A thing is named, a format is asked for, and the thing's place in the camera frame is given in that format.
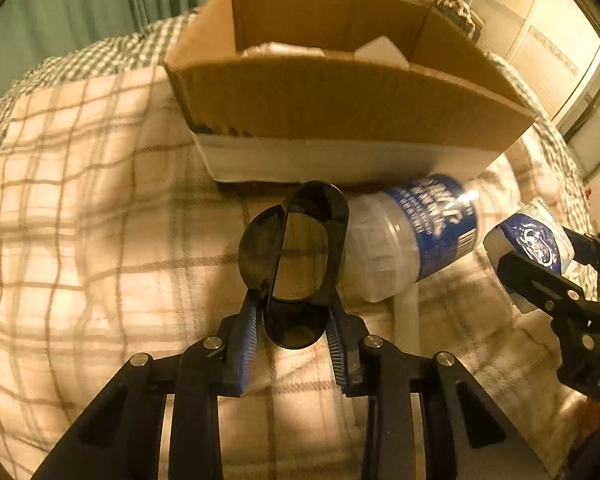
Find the blue white tissue pack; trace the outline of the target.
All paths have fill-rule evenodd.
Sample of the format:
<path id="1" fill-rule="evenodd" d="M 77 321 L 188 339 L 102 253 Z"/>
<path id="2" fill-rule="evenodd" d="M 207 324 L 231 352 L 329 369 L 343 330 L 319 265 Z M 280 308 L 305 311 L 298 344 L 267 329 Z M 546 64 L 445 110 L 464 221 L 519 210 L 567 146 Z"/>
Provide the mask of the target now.
<path id="1" fill-rule="evenodd" d="M 486 233 L 483 246 L 491 266 L 521 313 L 538 310 L 535 304 L 505 284 L 498 267 L 514 252 L 563 276 L 574 259 L 573 244 L 566 229 L 550 213 L 542 198 L 535 198 Z"/>

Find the blue label floss jar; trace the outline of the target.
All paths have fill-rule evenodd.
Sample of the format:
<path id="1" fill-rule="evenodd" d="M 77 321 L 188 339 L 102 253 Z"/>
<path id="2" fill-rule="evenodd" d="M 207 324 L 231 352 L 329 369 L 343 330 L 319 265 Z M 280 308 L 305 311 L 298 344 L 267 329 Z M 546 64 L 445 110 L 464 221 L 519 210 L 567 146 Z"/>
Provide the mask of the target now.
<path id="1" fill-rule="evenodd" d="M 484 231 L 475 183 L 433 174 L 349 200 L 346 274 L 381 302 L 470 254 Z"/>

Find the white socks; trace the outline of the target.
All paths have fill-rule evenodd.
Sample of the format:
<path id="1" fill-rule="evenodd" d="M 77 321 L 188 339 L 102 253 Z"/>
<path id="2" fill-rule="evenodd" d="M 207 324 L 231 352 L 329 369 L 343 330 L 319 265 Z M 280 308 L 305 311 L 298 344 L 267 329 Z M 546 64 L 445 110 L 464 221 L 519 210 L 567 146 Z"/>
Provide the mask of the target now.
<path id="1" fill-rule="evenodd" d="M 386 36 L 380 36 L 354 51 L 357 61 L 372 62 L 408 70 L 410 63 L 402 51 Z"/>

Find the white lace cloth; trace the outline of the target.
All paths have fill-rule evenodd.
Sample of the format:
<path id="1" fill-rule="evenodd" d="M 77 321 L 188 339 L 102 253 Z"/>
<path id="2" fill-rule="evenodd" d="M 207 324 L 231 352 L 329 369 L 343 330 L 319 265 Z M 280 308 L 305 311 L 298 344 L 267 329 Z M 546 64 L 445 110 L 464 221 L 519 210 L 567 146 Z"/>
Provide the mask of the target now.
<path id="1" fill-rule="evenodd" d="M 320 48 L 308 48 L 294 46 L 293 44 L 282 44 L 281 42 L 265 42 L 257 46 L 249 47 L 242 51 L 243 58 L 255 58 L 256 56 L 300 56 L 300 58 L 324 58 L 325 53 Z"/>

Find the beige plaid blanket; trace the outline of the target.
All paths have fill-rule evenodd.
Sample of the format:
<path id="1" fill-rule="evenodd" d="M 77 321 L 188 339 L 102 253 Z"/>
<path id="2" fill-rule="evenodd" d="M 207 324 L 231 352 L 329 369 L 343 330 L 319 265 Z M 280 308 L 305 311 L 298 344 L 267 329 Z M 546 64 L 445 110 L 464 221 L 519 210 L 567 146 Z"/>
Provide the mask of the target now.
<path id="1" fill-rule="evenodd" d="M 240 307 L 239 239 L 280 200 L 216 187 L 159 66 L 35 87 L 0 116 L 0 461 L 15 479 L 131 354 L 180 353 Z M 479 182 L 497 214 L 541 196 L 586 232 L 574 170 L 540 115 Z M 422 353 L 459 356 L 556 474 L 594 406 L 558 382 L 548 317 L 517 311 L 482 248 L 419 286 Z M 225 478 L 358 478 L 366 403 L 340 394 L 324 339 L 261 340 L 251 377 L 220 402 Z"/>

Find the white sliding wardrobe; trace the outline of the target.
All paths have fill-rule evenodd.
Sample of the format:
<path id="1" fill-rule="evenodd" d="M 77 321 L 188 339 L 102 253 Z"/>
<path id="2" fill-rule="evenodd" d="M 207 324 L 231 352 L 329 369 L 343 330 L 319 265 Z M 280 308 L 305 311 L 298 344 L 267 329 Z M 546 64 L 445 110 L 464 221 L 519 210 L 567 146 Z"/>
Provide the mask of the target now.
<path id="1" fill-rule="evenodd" d="M 478 46 L 518 72 L 548 116 L 561 120 L 600 64 L 600 37 L 573 0 L 472 0 Z"/>

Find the open cardboard box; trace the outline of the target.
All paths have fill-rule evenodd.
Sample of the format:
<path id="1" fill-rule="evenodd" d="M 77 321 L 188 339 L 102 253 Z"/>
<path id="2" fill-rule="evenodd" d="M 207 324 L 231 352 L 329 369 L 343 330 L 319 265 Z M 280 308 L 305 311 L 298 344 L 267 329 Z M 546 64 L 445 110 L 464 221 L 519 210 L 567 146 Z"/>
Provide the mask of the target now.
<path id="1" fill-rule="evenodd" d="M 408 70 L 354 58 L 380 36 Z M 265 42 L 325 56 L 242 57 Z M 457 25 L 413 0 L 208 0 L 164 66 L 189 125 L 222 134 L 502 152 L 534 119 Z"/>

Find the green checked duvet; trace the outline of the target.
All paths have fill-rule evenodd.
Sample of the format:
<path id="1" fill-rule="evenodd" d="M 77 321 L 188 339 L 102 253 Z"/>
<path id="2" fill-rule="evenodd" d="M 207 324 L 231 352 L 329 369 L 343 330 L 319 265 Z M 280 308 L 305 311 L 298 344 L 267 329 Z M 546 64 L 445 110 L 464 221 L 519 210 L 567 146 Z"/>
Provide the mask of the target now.
<path id="1" fill-rule="evenodd" d="M 15 79 L 0 96 L 0 149 L 17 101 L 23 96 L 66 82 L 117 75 L 163 63 L 197 9 L 164 18 L 140 32 L 110 37 L 64 56 L 51 56 Z"/>

